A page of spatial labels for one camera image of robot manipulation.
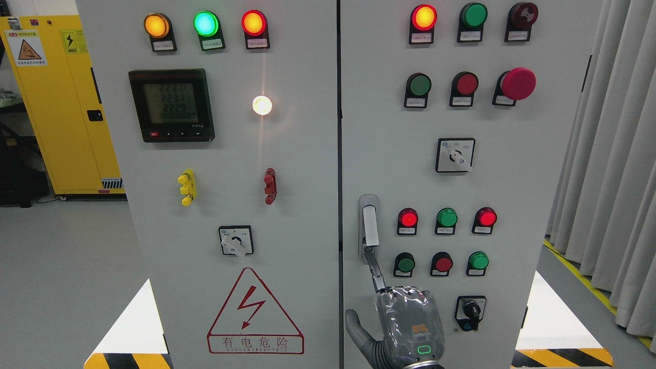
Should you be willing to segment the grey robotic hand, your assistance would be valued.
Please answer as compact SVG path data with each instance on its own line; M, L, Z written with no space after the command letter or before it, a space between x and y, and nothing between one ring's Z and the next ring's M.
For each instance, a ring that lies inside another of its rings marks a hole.
M386 286L373 247L364 248L376 292L383 339L365 330L354 309L345 313L346 331L372 368L442 368L445 334L431 292L414 286Z

